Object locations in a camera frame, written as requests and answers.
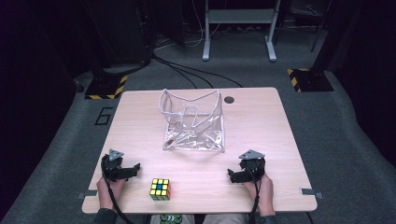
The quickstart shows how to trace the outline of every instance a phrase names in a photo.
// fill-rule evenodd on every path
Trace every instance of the wrist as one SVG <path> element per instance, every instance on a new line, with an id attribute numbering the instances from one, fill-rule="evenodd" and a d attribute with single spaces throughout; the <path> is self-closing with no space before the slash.
<path id="1" fill-rule="evenodd" d="M 100 208 L 106 208 L 106 209 L 114 210 L 113 203 L 101 203 L 100 204 Z"/>
<path id="2" fill-rule="evenodd" d="M 259 204 L 259 212 L 261 217 L 274 216 L 276 214 L 271 204 Z"/>

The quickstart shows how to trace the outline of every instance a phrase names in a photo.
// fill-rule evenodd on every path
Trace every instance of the green object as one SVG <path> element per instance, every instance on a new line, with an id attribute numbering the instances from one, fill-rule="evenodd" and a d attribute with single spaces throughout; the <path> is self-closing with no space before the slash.
<path id="1" fill-rule="evenodd" d="M 160 220 L 160 224 L 180 224 L 183 220 L 183 217 L 176 214 L 167 214 L 160 215 Z"/>

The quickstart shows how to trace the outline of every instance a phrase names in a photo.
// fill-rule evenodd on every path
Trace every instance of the person's hand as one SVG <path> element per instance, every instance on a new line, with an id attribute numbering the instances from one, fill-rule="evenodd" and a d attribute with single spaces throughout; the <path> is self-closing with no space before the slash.
<path id="1" fill-rule="evenodd" d="M 254 186 L 254 183 L 247 182 L 247 183 L 244 183 L 243 185 L 249 192 L 250 198 L 255 200 L 256 187 Z M 257 186 L 258 186 L 258 188 L 260 188 L 260 193 L 259 193 L 260 215 L 262 217 L 274 216 L 275 215 L 275 210 L 274 210 L 274 205 L 273 205 L 274 184 L 273 184 L 272 179 L 270 179 L 270 177 L 268 177 L 267 174 L 264 174 L 264 176 L 262 177 L 262 185 L 260 186 L 260 181 L 258 181 Z"/>
<path id="2" fill-rule="evenodd" d="M 116 182 L 109 182 L 111 190 L 114 194 L 114 199 L 117 202 L 121 196 L 122 188 L 125 184 L 125 179 L 120 179 Z M 100 208 L 114 209 L 113 202 L 111 202 L 110 194 L 108 193 L 108 188 L 103 177 L 101 177 L 96 183 L 96 187 L 98 188 Z"/>

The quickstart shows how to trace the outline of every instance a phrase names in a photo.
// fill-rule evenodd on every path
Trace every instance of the clear plastic bag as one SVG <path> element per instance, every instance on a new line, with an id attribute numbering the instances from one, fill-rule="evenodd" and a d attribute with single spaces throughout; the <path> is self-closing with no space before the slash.
<path id="1" fill-rule="evenodd" d="M 165 89 L 160 98 L 160 109 L 167 121 L 164 150 L 224 152 L 224 126 L 219 91 L 189 100 Z"/>

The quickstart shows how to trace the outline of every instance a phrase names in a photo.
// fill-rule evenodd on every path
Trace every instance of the wooden tabletop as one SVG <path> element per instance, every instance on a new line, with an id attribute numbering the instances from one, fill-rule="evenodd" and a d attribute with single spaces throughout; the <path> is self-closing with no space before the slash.
<path id="1" fill-rule="evenodd" d="M 193 99 L 213 90 L 170 90 Z M 253 149 L 265 154 L 265 171 L 274 181 L 277 212 L 313 211 L 314 196 L 278 92 L 274 88 L 219 89 L 222 102 L 225 152 L 163 150 L 166 120 L 160 108 L 162 91 L 126 91 L 108 132 L 89 189 L 101 177 L 100 160 L 112 148 L 125 153 L 122 167 L 140 162 L 137 177 L 130 178 L 119 201 L 124 213 L 216 214 L 248 213 L 253 201 L 241 184 L 233 184 L 227 169 L 240 171 L 238 157 Z M 154 202 L 149 196 L 153 178 L 172 184 L 171 200 Z M 85 213 L 99 209 L 97 196 L 86 196 Z"/>

